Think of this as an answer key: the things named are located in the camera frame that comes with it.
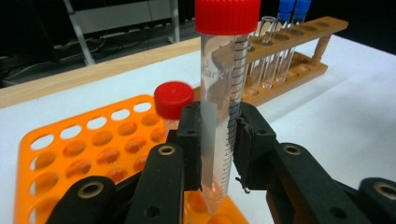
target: table surface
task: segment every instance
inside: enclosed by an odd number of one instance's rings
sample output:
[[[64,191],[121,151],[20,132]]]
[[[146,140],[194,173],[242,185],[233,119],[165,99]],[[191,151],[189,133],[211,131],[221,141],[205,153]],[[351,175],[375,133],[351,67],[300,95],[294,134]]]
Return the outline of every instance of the table surface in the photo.
[[[0,90],[0,218],[12,223],[19,142],[30,131],[142,93],[168,80],[200,84],[195,38]],[[312,55],[316,41],[297,47]],[[333,36],[327,73],[258,106],[279,142],[307,148],[334,179],[396,181],[396,56]],[[264,191],[229,193],[250,223],[273,223]]]

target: red screw cap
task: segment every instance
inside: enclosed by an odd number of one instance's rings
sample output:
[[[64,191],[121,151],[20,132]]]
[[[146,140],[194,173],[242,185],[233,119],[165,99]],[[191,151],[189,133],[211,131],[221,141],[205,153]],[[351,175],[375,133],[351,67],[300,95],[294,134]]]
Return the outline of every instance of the red screw cap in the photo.
[[[256,30],[261,0],[195,0],[195,30],[207,35],[244,35]]]
[[[164,119],[180,119],[183,106],[193,100],[194,91],[184,82],[165,82],[154,92],[157,113]]]

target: blue cap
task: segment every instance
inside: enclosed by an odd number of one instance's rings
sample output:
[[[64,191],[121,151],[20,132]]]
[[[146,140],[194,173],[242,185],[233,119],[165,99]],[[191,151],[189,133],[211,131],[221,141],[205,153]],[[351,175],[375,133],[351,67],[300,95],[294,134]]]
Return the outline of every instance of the blue cap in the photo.
[[[310,6],[311,0],[297,0],[296,8],[294,10],[306,13]]]
[[[279,12],[291,12],[294,9],[295,0],[280,0]]]
[[[281,21],[288,21],[290,19],[291,12],[279,12],[277,16]]]
[[[297,0],[293,15],[294,19],[303,20],[310,6],[311,0]]]

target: wooden test tube rack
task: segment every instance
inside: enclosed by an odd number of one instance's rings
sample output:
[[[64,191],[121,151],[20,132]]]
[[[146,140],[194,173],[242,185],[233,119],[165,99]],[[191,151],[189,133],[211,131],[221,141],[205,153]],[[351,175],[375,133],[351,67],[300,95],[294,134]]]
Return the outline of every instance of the wooden test tube rack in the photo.
[[[279,83],[274,80],[271,89],[266,90],[259,87],[259,93],[256,95],[251,95],[244,91],[242,96],[243,101],[255,106],[261,105],[287,91],[305,84],[315,77],[323,75],[328,66],[321,63],[320,60],[327,48],[330,37],[336,32],[345,30],[347,25],[348,23],[346,21],[341,21],[332,17],[323,17],[290,28],[287,38],[276,38],[279,32],[274,33],[272,45],[270,46],[261,45],[260,38],[255,37],[252,41],[253,48],[247,53],[247,64],[315,39],[318,39],[318,44],[311,58],[297,51],[294,52],[285,82]],[[200,100],[200,88],[196,88],[194,91],[195,99]]]

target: test tube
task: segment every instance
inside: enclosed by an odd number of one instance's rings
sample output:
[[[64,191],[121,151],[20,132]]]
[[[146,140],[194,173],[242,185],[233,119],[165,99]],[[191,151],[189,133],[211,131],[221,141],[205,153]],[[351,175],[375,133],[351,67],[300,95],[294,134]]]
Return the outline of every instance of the test tube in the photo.
[[[293,19],[291,20],[290,23],[290,27],[302,24],[304,22],[306,12],[308,11],[310,5],[311,5],[311,0],[297,0],[294,9]],[[296,29],[292,29],[290,31],[293,32],[293,34],[295,35],[302,34],[301,31]],[[278,80],[279,82],[283,82],[286,80],[286,76],[290,68],[294,51],[295,51],[295,47],[284,51],[285,53],[282,57],[282,61],[279,63],[279,67],[276,74],[276,80]]]
[[[279,31],[275,38],[278,40],[288,40],[289,37],[289,28],[290,28],[290,16],[291,12],[294,9],[295,0],[281,0],[279,2],[279,12],[277,14],[277,27],[276,29]],[[277,54],[277,62],[276,68],[279,71],[279,64],[282,64],[283,60],[288,57],[289,51],[283,50]],[[286,80],[286,76],[282,77],[276,72],[276,81],[284,82]]]
[[[183,107],[194,100],[192,87],[184,82],[169,81],[158,86],[154,91],[157,114],[163,118],[164,135],[169,130],[176,130]]]
[[[263,45],[270,45],[271,38],[276,28],[276,18],[265,16],[262,17],[258,41]],[[246,92],[248,94],[256,95],[259,93],[260,81],[262,79],[263,71],[266,71],[268,65],[268,57],[259,59],[250,65],[250,71],[246,77]]]
[[[210,214],[228,191],[248,37],[259,13],[260,0],[195,1],[195,29],[201,33],[201,185]]]
[[[262,45],[271,45],[271,38],[273,36],[273,32],[276,30],[276,18],[273,17],[271,20],[272,26],[270,34],[270,38],[266,41],[262,41]],[[262,70],[262,87],[265,89],[270,89],[272,87],[272,83],[274,80],[276,65],[277,65],[277,54],[272,54],[270,56],[265,57],[263,60],[265,62],[265,66]]]

